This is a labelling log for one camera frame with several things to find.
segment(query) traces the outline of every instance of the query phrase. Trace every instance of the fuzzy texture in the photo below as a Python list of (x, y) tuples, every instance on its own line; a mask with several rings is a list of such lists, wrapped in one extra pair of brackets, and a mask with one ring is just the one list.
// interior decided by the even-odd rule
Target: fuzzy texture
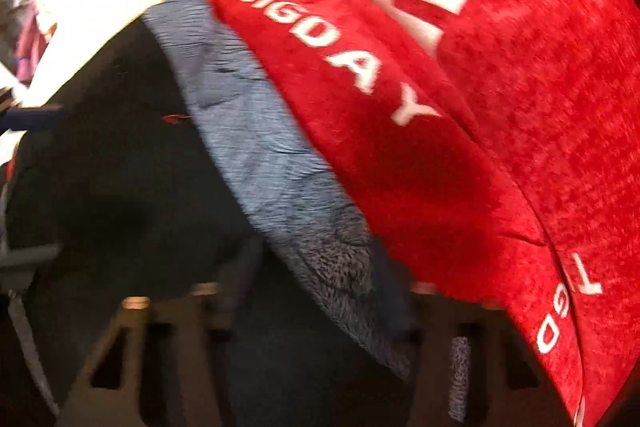
[[(363, 0), (292, 0), (341, 31), (320, 49), (250, 4), (211, 1), (372, 231), (445, 293), (497, 298), (569, 414), (593, 426), (639, 350), (633, 1), (372, 0), (408, 39)], [(370, 98), (326, 62), (362, 49), (382, 63)], [(393, 127), (402, 84), (444, 118)]]
[(212, 20), (206, 0), (167, 0), (143, 20), (252, 225), (340, 327), (407, 378), (407, 352), (385, 340), (367, 298), (372, 238), (364, 216), (300, 134), (254, 56)]
[[(216, 280), (255, 237), (193, 118), (164, 118), (188, 112), (175, 75), (135, 20), (55, 95), (52, 103), (65, 107), (59, 126), (20, 144), (10, 245), (64, 245), (24, 296), (60, 404), (124, 298), (180, 298)], [(340, 331), (270, 252), (235, 318), (233, 342), (216, 364), (238, 426), (406, 422), (411, 388)], [(21, 359), (17, 346), (5, 353)], [(34, 362), (33, 352), (25, 356)], [(14, 385), (9, 396), (23, 393)]]

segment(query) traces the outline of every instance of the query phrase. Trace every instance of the laundry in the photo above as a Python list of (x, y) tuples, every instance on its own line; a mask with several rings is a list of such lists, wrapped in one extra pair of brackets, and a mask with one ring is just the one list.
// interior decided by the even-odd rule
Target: laundry
[(65, 114), (22, 140), (6, 208), (14, 246), (65, 246), (24, 299), (60, 405), (122, 298), (183, 295), (259, 232), (283, 282), (225, 359), (240, 426), (406, 424), (374, 237), (418, 287), (506, 312), (562, 409), (532, 385), (514, 425), (596, 425), (639, 354), (632, 0), (115, 1), (51, 0), (30, 102)]

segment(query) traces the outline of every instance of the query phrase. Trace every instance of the red fleece blanket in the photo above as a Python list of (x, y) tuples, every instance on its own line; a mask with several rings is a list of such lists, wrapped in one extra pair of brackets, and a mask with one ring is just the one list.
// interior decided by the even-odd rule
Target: red fleece blanket
[(592, 427), (639, 353), (633, 1), (210, 1), (390, 253), (500, 302)]

